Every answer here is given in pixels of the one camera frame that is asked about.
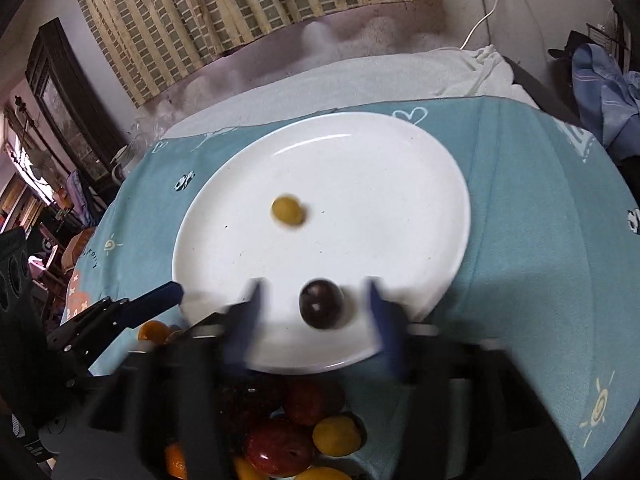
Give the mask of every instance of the black speaker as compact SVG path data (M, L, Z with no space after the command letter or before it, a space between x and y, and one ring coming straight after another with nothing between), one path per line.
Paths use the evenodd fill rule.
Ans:
M47 351L31 301L33 281L22 228L0 234L0 396L14 414L14 434L38 460L37 429L68 405L60 364Z

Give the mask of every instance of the blue cloth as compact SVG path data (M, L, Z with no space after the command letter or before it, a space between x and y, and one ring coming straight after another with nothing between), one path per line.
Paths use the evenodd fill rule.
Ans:
M576 49L572 71L582 123L614 161L640 155L640 73L623 75L595 44Z
M456 159L472 227L435 321L455 338L497 337L509 349L585 476L640 398L640 236L627 223L637 205L607 153L589 132L500 98L346 110L414 122ZM158 142L78 261L76 294L135 298L170 280L178 228L203 184L239 150L291 122ZM185 323L178 308L159 319ZM136 332L123 332L92 371L110 373ZM369 428L354 460L386 480L398 456L406 391L391 383L378 356L340 373ZM381 394L372 396L372 388Z
M66 189L71 198L71 202L74 203L74 211L82 222L82 227L95 226L96 221L89 211L89 205L84 196L84 190L82 190L82 182L78 170L73 171L66 178Z

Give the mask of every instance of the wooden cabinet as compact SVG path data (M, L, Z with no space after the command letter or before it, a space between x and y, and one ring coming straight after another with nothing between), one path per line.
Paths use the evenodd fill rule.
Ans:
M39 28L25 76L82 178L106 203L112 202L118 188L111 179L111 160L126 142L78 65L59 19Z

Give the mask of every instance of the white plate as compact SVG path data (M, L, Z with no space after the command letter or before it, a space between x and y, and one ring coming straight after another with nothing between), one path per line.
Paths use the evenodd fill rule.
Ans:
M281 194L306 206L303 226L271 217ZM264 278L248 365L322 372L379 349L367 276L380 277L386 297L422 319L458 271L469 227L464 177L436 139L393 117L330 114L276 130L216 171L182 221L173 276L191 324L244 300L248 280ZM351 300L341 328L315 330L300 317L298 295L315 278Z

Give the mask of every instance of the orange fruit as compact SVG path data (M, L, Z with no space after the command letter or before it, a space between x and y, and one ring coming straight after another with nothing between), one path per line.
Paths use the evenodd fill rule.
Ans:
M234 457L234 466L236 467L238 480L269 480L267 475L258 471L241 456Z
M138 331L138 341L151 341L157 345L164 344L164 340L173 332L161 321L151 320L143 323Z
M296 476L296 480L351 480L351 477L332 467L310 467Z
M187 469L184 466L184 455L180 444L173 444L164 448L164 459L166 461L166 471L176 478L187 480Z
M314 444L327 456L347 456L360 449L362 437L355 423L344 415L329 416L314 428Z

